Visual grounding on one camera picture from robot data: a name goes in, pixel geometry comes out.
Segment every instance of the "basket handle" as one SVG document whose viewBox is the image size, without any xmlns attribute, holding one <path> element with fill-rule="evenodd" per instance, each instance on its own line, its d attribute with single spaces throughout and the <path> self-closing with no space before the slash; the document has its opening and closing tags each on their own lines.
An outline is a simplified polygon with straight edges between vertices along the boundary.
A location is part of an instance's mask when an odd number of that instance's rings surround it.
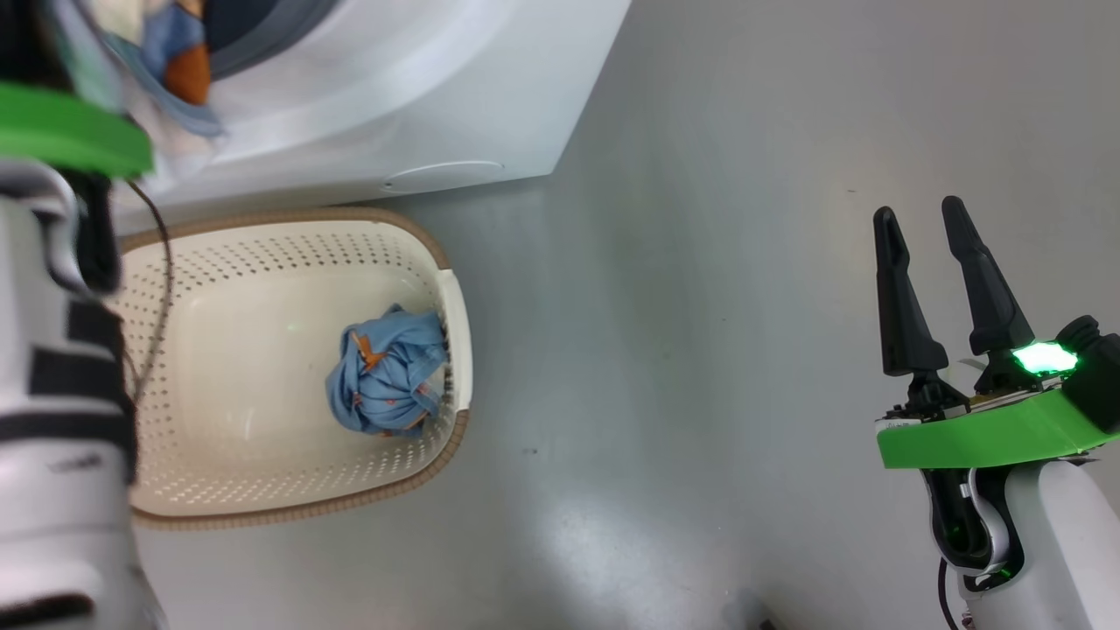
<svg viewBox="0 0 1120 630">
<path fill-rule="evenodd" d="M 467 305 L 463 299 L 463 289 L 455 272 L 450 269 L 440 269 L 437 274 L 439 297 L 444 303 L 447 343 L 451 349 L 451 374 L 455 378 L 452 402 L 456 411 L 464 411 L 470 408 L 475 380 L 470 322 L 467 319 Z"/>
</svg>

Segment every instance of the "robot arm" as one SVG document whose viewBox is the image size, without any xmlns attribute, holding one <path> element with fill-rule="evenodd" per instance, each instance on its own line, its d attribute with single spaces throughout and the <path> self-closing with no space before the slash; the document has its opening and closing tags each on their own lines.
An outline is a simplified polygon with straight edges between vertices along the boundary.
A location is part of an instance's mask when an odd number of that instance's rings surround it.
<svg viewBox="0 0 1120 630">
<path fill-rule="evenodd" d="M 977 630 L 1103 630 L 1120 619 L 1120 520 L 1081 467 L 1120 437 L 1120 336 L 1081 317 L 1056 343 L 1035 336 L 964 204 L 942 205 L 961 262 L 974 354 L 988 365 L 967 398 L 907 277 L 894 212 L 875 215 L 884 372 L 913 374 L 908 400 L 877 420 L 887 467 L 921 471 L 931 532 Z M 1042 356 L 1048 359 L 1038 362 Z M 946 620 L 955 622 L 946 612 Z"/>
<path fill-rule="evenodd" d="M 110 178 L 148 170 L 150 150 L 58 90 L 32 19 L 46 4 L 0 1 L 0 628 L 150 630 L 134 408 L 100 302 L 120 280 Z"/>
</svg>

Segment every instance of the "black cable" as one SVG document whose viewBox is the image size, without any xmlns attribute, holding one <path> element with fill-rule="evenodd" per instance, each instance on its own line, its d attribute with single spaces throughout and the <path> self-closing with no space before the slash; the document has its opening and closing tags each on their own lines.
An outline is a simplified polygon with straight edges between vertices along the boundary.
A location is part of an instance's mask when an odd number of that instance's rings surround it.
<svg viewBox="0 0 1120 630">
<path fill-rule="evenodd" d="M 152 331 L 151 343 L 148 345 L 148 358 L 140 369 L 140 376 L 136 378 L 132 388 L 132 404 L 139 405 L 143 398 L 144 389 L 151 379 L 151 371 L 156 367 L 156 355 L 159 353 L 159 344 L 164 341 L 164 328 L 167 326 L 167 314 L 171 309 L 171 285 L 175 284 L 175 265 L 171 261 L 171 237 L 167 233 L 167 225 L 159 214 L 156 204 L 137 186 L 136 182 L 129 182 L 129 187 L 143 203 L 148 204 L 151 217 L 156 220 L 156 229 L 159 231 L 159 239 L 164 242 L 164 299 L 159 307 L 159 318 L 156 321 L 156 330 Z"/>
<path fill-rule="evenodd" d="M 937 600 L 941 601 L 941 614 L 945 615 L 945 623 L 952 630 L 959 630 L 953 613 L 949 610 L 949 595 L 945 593 L 945 574 L 949 573 L 949 563 L 941 558 L 941 566 L 937 567 Z"/>
</svg>

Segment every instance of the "white plastic basket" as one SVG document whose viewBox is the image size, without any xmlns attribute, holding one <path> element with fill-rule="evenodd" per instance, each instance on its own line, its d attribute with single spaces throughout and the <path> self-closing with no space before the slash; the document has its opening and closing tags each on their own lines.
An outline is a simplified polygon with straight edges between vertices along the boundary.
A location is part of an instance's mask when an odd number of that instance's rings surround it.
<svg viewBox="0 0 1120 630">
<path fill-rule="evenodd" d="M 124 243 L 110 304 L 142 363 L 164 295 L 155 233 Z M 269 213 L 172 230 L 172 306 L 137 409 L 132 506 L 141 525 L 193 529 L 326 513 L 407 492 L 458 447 L 469 418 L 470 333 L 458 280 L 411 221 L 372 209 Z M 393 303 L 436 308 L 450 368 L 419 438 L 332 416 L 324 381 L 348 324 Z"/>
</svg>

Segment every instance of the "floor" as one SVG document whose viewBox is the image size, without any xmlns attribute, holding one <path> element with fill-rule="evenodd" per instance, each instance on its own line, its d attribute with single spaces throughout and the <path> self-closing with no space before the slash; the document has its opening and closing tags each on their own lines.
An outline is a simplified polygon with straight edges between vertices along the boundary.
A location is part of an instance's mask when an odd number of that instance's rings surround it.
<svg viewBox="0 0 1120 630">
<path fill-rule="evenodd" d="M 880 373 L 870 216 L 897 211 L 954 359 L 946 194 L 1039 336 L 1120 330 L 1118 18 L 635 0 L 553 176 L 379 204 L 467 298 L 452 463 L 351 512 L 141 531 L 172 628 L 941 627 L 924 489 L 871 432 L 906 383 Z"/>
</svg>

